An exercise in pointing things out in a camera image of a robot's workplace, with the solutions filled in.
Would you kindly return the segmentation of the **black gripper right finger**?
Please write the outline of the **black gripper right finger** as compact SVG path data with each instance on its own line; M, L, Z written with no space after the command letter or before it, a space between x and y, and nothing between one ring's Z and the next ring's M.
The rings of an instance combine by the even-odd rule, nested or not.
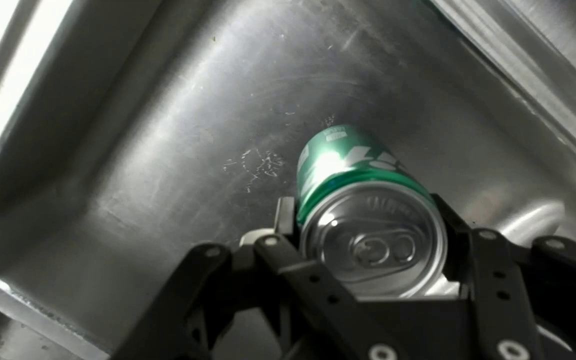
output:
M462 284L485 360L576 360L576 243L537 237L512 245L475 229L438 195L448 233L444 274Z

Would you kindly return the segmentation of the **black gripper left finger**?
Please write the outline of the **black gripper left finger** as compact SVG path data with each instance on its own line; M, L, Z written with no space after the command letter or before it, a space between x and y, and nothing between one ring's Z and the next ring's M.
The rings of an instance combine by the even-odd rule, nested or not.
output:
M195 247L111 360L214 360L223 334L251 309L270 322L286 360L397 359L386 328L295 240L297 200L282 196L268 235L236 250Z

